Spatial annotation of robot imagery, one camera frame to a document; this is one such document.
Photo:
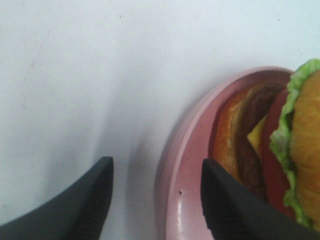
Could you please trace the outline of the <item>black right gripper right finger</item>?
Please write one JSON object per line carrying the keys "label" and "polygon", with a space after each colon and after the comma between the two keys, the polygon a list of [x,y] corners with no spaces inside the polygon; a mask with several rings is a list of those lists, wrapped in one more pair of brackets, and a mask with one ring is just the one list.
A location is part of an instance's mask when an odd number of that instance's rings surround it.
{"label": "black right gripper right finger", "polygon": [[215,240],[318,240],[320,234],[250,193],[215,160],[204,159],[201,205]]}

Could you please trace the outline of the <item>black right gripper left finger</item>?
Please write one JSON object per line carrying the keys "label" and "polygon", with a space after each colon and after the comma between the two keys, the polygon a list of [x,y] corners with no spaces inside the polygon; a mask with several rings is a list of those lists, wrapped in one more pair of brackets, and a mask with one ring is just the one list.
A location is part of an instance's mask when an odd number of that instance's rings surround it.
{"label": "black right gripper left finger", "polygon": [[113,195],[114,162],[102,157],[66,190],[0,226],[2,240],[98,240]]}

